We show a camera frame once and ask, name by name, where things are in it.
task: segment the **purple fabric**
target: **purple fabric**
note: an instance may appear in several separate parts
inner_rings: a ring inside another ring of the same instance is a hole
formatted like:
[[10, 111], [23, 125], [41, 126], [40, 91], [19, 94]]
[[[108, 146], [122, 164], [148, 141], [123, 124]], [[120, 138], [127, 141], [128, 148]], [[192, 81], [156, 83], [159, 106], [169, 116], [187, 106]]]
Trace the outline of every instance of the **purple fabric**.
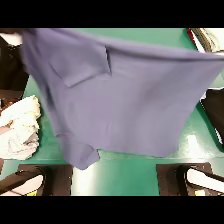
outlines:
[[23, 34], [64, 158], [79, 169], [97, 149], [165, 157], [224, 67], [224, 57], [95, 36], [64, 28]]

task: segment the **green surface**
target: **green surface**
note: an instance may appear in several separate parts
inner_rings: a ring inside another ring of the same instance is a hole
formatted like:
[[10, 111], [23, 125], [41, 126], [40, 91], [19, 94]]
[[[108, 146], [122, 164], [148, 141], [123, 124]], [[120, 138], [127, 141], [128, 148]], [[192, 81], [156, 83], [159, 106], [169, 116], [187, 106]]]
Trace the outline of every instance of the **green surface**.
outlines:
[[[82, 28], [87, 32], [115, 38], [129, 39], [177, 48], [195, 49], [184, 28]], [[211, 84], [212, 87], [224, 86], [220, 74]], [[29, 79], [25, 96], [40, 92], [32, 78]], [[34, 156], [22, 163], [64, 163], [63, 155], [54, 138], [49, 120], [42, 110], [39, 119], [41, 127], [40, 147]], [[168, 158], [156, 159], [105, 152], [99, 150], [100, 161], [85, 171], [74, 168], [72, 195], [158, 195], [156, 164], [180, 162], [210, 162], [213, 171], [224, 176], [224, 153], [200, 105], [197, 105], [189, 117], [180, 136], [179, 150]], [[20, 161], [5, 161], [2, 175], [16, 171]]]

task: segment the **table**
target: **table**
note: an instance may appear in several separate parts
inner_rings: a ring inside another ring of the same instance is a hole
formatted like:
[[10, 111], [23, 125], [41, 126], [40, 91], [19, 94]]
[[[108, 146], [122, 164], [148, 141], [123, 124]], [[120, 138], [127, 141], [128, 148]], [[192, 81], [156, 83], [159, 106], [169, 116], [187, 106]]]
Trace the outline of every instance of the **table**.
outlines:
[[[82, 28], [91, 33], [177, 48], [196, 49], [185, 28]], [[212, 87], [224, 86], [220, 74]], [[40, 92], [32, 77], [24, 96]], [[5, 161], [0, 179], [17, 170], [20, 163], [63, 164], [62, 152], [44, 110], [39, 119], [40, 146], [26, 161]], [[99, 150], [100, 161], [85, 171], [74, 168], [72, 195], [159, 195], [156, 164], [210, 162], [213, 172], [224, 176], [224, 153], [200, 105], [189, 117], [179, 140], [178, 152], [167, 158], [130, 155]]]

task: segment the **yellow label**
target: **yellow label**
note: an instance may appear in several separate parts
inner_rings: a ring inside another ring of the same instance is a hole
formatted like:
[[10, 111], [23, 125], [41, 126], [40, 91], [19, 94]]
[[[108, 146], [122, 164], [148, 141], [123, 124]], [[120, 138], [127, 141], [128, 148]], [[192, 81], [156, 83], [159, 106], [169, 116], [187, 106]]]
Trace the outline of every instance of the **yellow label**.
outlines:
[[37, 196], [37, 191], [30, 192], [26, 196]]
[[195, 195], [196, 196], [205, 196], [205, 191], [204, 190], [195, 191]]

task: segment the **green table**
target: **green table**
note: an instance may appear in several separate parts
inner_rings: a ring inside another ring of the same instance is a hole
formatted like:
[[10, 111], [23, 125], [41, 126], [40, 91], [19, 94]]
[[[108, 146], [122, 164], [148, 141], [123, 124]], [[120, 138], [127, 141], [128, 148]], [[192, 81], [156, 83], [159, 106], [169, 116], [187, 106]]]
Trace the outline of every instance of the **green table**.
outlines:
[[[82, 28], [81, 30], [134, 41], [195, 49], [184, 28]], [[224, 79], [220, 74], [212, 87], [222, 86]], [[40, 98], [40, 92], [32, 77], [25, 91], [25, 96], [30, 95]], [[26, 161], [5, 161], [0, 179], [16, 171], [20, 163], [65, 163], [43, 110], [38, 122], [41, 128], [38, 152]], [[178, 152], [168, 158], [157, 159], [103, 150], [99, 150], [99, 154], [100, 161], [87, 170], [80, 171], [74, 168], [72, 195], [159, 195], [156, 176], [158, 163], [210, 162], [214, 173], [224, 176], [222, 147], [218, 144], [215, 132], [200, 105], [196, 106], [182, 131]]]

